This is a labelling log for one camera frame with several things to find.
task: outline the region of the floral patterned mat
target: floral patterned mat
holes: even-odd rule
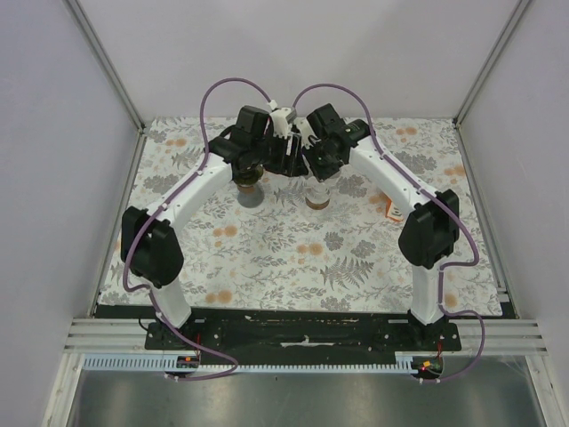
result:
[[[212,118],[210,137],[234,123]],[[469,194],[450,120],[377,119],[385,145],[424,181],[453,189],[461,199],[461,218],[481,253],[475,268],[448,270],[445,303],[449,310],[473,309],[500,315],[493,273]],[[146,206],[165,193],[200,158],[196,118],[158,118],[132,189],[130,205]],[[330,205],[309,209],[304,178],[265,173],[265,198],[255,208],[237,201],[229,183],[195,214],[179,237],[185,257],[180,274],[193,306],[402,312],[411,306],[411,268],[397,247],[403,227],[385,217],[387,198],[351,166],[332,187]],[[120,243],[100,290],[103,304],[149,304],[146,291],[127,294],[121,286]],[[468,242],[457,242],[453,259],[470,259]]]

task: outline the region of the purple cable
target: purple cable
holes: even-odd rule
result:
[[[445,271],[445,269],[447,269],[449,267],[474,267],[475,265],[477,265],[480,262],[480,253],[478,252],[477,244],[474,241],[474,238],[470,234],[469,230],[466,228],[466,225],[464,225],[464,223],[461,221],[461,219],[456,214],[454,214],[454,212],[451,211],[451,209],[449,209],[448,206],[446,206],[443,202],[441,202],[435,195],[432,195],[428,191],[426,191],[411,175],[409,175],[409,173],[407,173],[407,171],[405,169],[403,169],[393,158],[391,158],[391,156],[389,156],[388,154],[385,153],[385,150],[380,145],[380,143],[377,139],[377,135],[375,134],[375,129],[373,129],[372,115],[370,114],[370,110],[365,105],[364,100],[362,100],[356,93],[349,90],[347,87],[344,87],[341,85],[335,85],[334,83],[320,83],[317,85],[309,86],[306,89],[304,89],[302,92],[300,92],[296,96],[296,98],[293,102],[293,107],[296,108],[296,104],[299,102],[301,97],[306,92],[309,92],[313,89],[317,89],[319,87],[330,87],[332,89],[338,89],[340,91],[348,93],[357,102],[359,102],[359,104],[362,106],[362,109],[364,110],[365,119],[367,120],[367,124],[370,127],[370,135],[372,137],[373,145],[377,149],[378,153],[380,153],[380,158],[385,159],[386,162],[388,162],[399,173],[401,173],[401,175],[406,180],[408,180],[411,185],[413,185],[413,187],[415,188],[415,190],[418,193],[421,193],[423,196],[427,197],[429,200],[431,200],[433,203],[435,203],[438,207],[440,207],[448,216],[450,216],[451,219],[456,223],[456,225],[458,225],[458,227],[461,229],[462,233],[464,234],[464,236],[468,240],[470,248],[472,249],[472,254],[473,254],[472,261],[446,262],[439,267],[439,271],[438,271],[438,301],[437,301],[437,303],[438,303],[438,308],[446,316],[457,317],[457,316],[463,316],[463,315],[471,314],[471,315],[477,317],[478,321],[480,322],[480,329],[481,329],[480,347],[478,348],[477,355],[472,359],[470,364],[467,367],[465,367],[464,369],[462,369],[460,372],[446,376],[445,378],[442,378],[442,379],[424,380],[423,382],[424,383],[444,383],[446,381],[452,380],[453,378],[456,378],[458,376],[466,374],[469,370],[471,370],[478,363],[478,361],[480,360],[480,358],[482,356],[482,351],[484,350],[485,336],[486,336],[484,320],[482,319],[482,316],[480,316],[478,313],[476,313],[473,310],[462,310],[462,311],[457,311],[455,313],[451,313],[450,311],[446,310],[446,308],[443,306],[443,293],[444,293],[444,287],[445,287],[445,273],[444,273],[444,271]]]
[[[209,159],[209,155],[210,155],[210,148],[209,148],[209,145],[207,143],[207,131],[205,130],[205,118],[204,118],[205,102],[207,101],[207,98],[210,96],[210,93],[212,93],[212,91],[216,87],[223,85],[225,83],[228,83],[228,82],[241,82],[241,83],[245,83],[249,86],[252,86],[255,89],[257,89],[263,95],[263,97],[265,98],[265,100],[267,100],[267,102],[271,101],[270,97],[267,95],[267,93],[265,91],[263,91],[258,85],[256,85],[252,81],[249,81],[245,78],[228,77],[228,78],[224,78],[224,79],[220,80],[219,82],[213,84],[212,87],[210,87],[207,90],[207,92],[205,93],[204,98],[202,99],[202,103],[201,103],[200,108],[199,108],[199,124],[200,124],[200,127],[202,129],[202,137],[204,138],[204,159],[202,160],[202,163],[200,163],[200,165],[197,167],[196,171],[194,173],[192,173],[189,176],[189,178],[187,178],[175,191],[172,192],[172,194],[164,201],[163,205],[168,206],[169,204],[171,204],[171,202],[199,175],[199,173],[201,171],[204,170],[205,166],[207,165],[207,160]],[[137,246],[139,245],[140,241],[142,240],[142,237],[146,234],[146,230],[148,229],[148,227],[150,226],[152,221],[155,220],[157,218],[157,216],[164,211],[163,205],[160,205],[157,208],[157,210],[153,214],[150,215],[150,217],[142,225],[142,227],[140,227],[139,232],[136,234],[136,236],[134,237],[134,240],[132,241],[132,245],[128,251],[128,254],[126,255],[126,259],[124,260],[124,270],[123,270],[123,288],[124,288],[124,290],[127,293],[130,293],[130,292],[135,292],[135,291],[138,291],[141,289],[148,289],[150,291],[150,301],[152,301],[152,305],[154,306],[156,313],[162,313],[162,311],[160,310],[160,307],[158,306],[156,298],[152,294],[151,287],[149,285],[145,285],[145,284],[137,285],[134,287],[129,287],[129,285],[128,285],[128,272],[129,272],[129,269],[131,267],[132,258],[134,256],[134,252],[135,252]],[[223,353],[216,351],[216,350],[208,349],[207,347],[199,345],[197,342],[193,342],[193,341],[189,340],[184,335],[182,335],[178,331],[176,326],[174,326],[164,315],[160,316],[160,319],[162,320],[162,322],[165,325],[168,326],[168,328],[172,331],[172,333],[174,335],[176,335],[178,338],[180,338],[183,342],[191,345],[192,347],[194,347],[196,349],[199,349],[201,351],[205,351],[206,353],[210,353],[213,356],[217,356],[219,358],[226,359],[233,364],[233,367],[231,367],[227,371],[223,371],[223,372],[219,372],[219,373],[215,373],[215,374],[210,374],[210,375],[192,376],[189,378],[179,378],[180,381],[203,381],[203,380],[212,380],[214,378],[221,378],[222,376],[227,376],[227,375],[232,374],[238,368],[239,364],[238,364],[237,360],[235,360],[231,356],[229,356],[227,354],[223,354]],[[172,375],[167,375],[167,376],[169,378],[175,378]]]

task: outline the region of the purple wire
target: purple wire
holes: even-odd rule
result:
[[[462,311],[457,311],[454,313],[451,313],[450,311],[448,311],[444,306],[443,306],[443,293],[444,293],[444,288],[445,288],[445,269],[449,268],[449,267],[474,267],[475,265],[477,265],[480,262],[480,253],[478,252],[478,248],[477,248],[477,244],[474,241],[474,238],[472,237],[472,235],[470,234],[469,230],[467,229],[466,225],[464,225],[464,223],[461,221],[461,219],[453,212],[451,211],[451,209],[449,209],[448,206],[446,206],[443,202],[441,202],[435,195],[430,194],[428,191],[426,191],[409,173],[407,173],[407,171],[402,168],[397,161],[395,161],[393,158],[391,158],[390,155],[385,153],[385,150],[383,149],[383,147],[380,145],[378,139],[377,139],[377,135],[375,133],[375,129],[373,129],[373,123],[372,123],[372,115],[370,114],[370,110],[367,108],[367,106],[365,105],[364,100],[362,100],[355,92],[349,90],[347,87],[341,86],[341,85],[336,85],[334,83],[320,83],[317,85],[312,85],[307,87],[306,89],[304,89],[302,92],[300,92],[294,102],[293,102],[293,107],[296,108],[296,104],[299,102],[299,100],[301,99],[301,97],[306,93],[309,92],[313,89],[317,89],[319,87],[330,87],[332,89],[338,89],[340,91],[343,91],[345,93],[348,93],[349,95],[351,95],[357,102],[359,102],[359,104],[362,106],[362,109],[364,110],[365,113],[365,119],[367,120],[367,123],[370,127],[370,135],[372,137],[372,141],[373,141],[373,145],[375,146],[375,148],[377,149],[378,153],[380,153],[380,158],[385,159],[386,162],[388,162],[390,165],[392,165],[399,173],[401,173],[401,175],[409,181],[409,183],[411,185],[413,185],[413,187],[415,188],[415,190],[417,191],[417,193],[421,193],[423,196],[427,197],[428,199],[430,199],[431,201],[433,201],[433,203],[435,203],[438,207],[440,207],[448,216],[451,217],[451,219],[456,223],[456,225],[458,225],[458,227],[461,229],[462,233],[464,234],[464,236],[466,237],[466,239],[469,242],[470,248],[472,249],[472,254],[473,254],[473,259],[472,261],[467,261],[467,262],[463,262],[463,261],[454,261],[454,262],[446,262],[442,265],[439,266],[439,270],[438,270],[438,308],[443,312],[443,314],[445,314],[446,316],[449,317],[457,317],[457,316],[463,316],[463,315],[468,315],[471,314],[473,316],[476,316],[478,321],[480,322],[480,329],[481,329],[481,340],[480,340],[480,347],[478,348],[478,352],[477,355],[472,359],[472,361],[469,363],[469,365],[467,367],[465,367],[464,369],[462,369],[460,372],[457,372],[456,374],[452,374],[452,375],[448,375],[445,378],[441,378],[441,379],[436,379],[436,380],[424,380],[424,383],[445,383],[449,380],[452,380],[453,378],[456,378],[458,376],[461,376],[463,374],[466,374],[469,370],[471,370],[480,360],[481,356],[482,356],[482,351],[484,350],[484,346],[485,346],[485,338],[486,338],[486,331],[485,331],[485,325],[484,325],[484,320],[482,319],[482,316],[480,316],[478,313],[476,313],[473,310],[462,310]]]
[[[158,306],[156,298],[152,294],[152,288],[146,284],[141,284],[141,285],[137,285],[134,287],[129,287],[129,285],[128,285],[128,273],[129,273],[129,269],[131,267],[132,258],[134,256],[134,252],[135,252],[136,248],[138,247],[140,241],[142,240],[142,237],[146,234],[146,230],[148,229],[148,227],[150,226],[152,221],[155,220],[157,218],[157,216],[164,211],[164,205],[166,205],[166,209],[167,209],[167,206],[169,204],[171,204],[171,202],[199,175],[199,173],[201,171],[204,170],[205,166],[207,165],[207,161],[208,161],[209,156],[210,156],[210,148],[209,148],[209,145],[207,143],[207,131],[205,130],[205,117],[204,117],[205,102],[207,101],[207,98],[210,96],[210,93],[212,93],[212,91],[216,87],[223,85],[225,83],[228,83],[228,82],[241,82],[241,83],[245,83],[249,86],[252,86],[255,89],[257,89],[261,93],[261,95],[263,95],[263,97],[265,98],[265,100],[267,100],[267,102],[271,101],[271,99],[267,95],[267,93],[265,91],[263,91],[258,85],[256,85],[254,82],[252,82],[250,80],[247,80],[247,79],[241,78],[241,77],[224,78],[224,79],[220,80],[219,82],[213,84],[207,90],[207,92],[205,92],[204,98],[202,99],[202,103],[199,107],[199,124],[200,124],[200,127],[202,129],[202,137],[204,138],[204,158],[202,160],[202,163],[200,163],[200,165],[197,167],[197,169],[194,173],[192,173],[175,191],[172,192],[172,194],[170,196],[168,196],[168,198],[163,202],[163,204],[160,205],[157,208],[157,210],[153,214],[150,215],[150,217],[146,220],[146,222],[144,222],[144,224],[142,224],[142,227],[140,227],[139,232],[136,234],[136,236],[134,237],[134,240],[132,241],[132,245],[128,251],[128,254],[126,255],[126,259],[124,260],[124,270],[123,270],[123,288],[124,288],[124,290],[127,293],[130,293],[130,292],[135,292],[135,291],[138,291],[141,289],[148,289],[150,291],[150,301],[152,301],[152,305],[154,306],[156,313],[162,313],[162,311],[160,310],[160,307]],[[172,333],[174,335],[176,335],[178,338],[180,338],[183,342],[191,345],[192,347],[194,347],[196,349],[199,349],[201,351],[205,351],[206,353],[210,353],[213,356],[217,356],[219,358],[226,359],[233,364],[233,366],[230,369],[228,369],[227,371],[223,371],[223,372],[219,372],[219,373],[215,373],[215,374],[210,374],[210,375],[192,376],[189,378],[179,378],[180,381],[203,381],[203,380],[212,380],[214,378],[221,378],[222,376],[227,376],[227,375],[232,374],[239,367],[239,363],[237,362],[237,360],[235,360],[231,356],[224,354],[224,353],[221,353],[221,352],[216,351],[216,350],[208,349],[207,347],[204,347],[203,345],[200,345],[197,342],[193,342],[193,341],[189,340],[188,338],[186,338],[184,335],[182,335],[178,331],[176,326],[174,326],[170,322],[170,320],[168,320],[164,316],[164,314],[162,314],[162,316],[160,316],[160,319],[162,320],[162,322],[165,325],[168,326],[168,328],[172,331]],[[172,375],[167,375],[167,376],[169,378],[175,378]]]

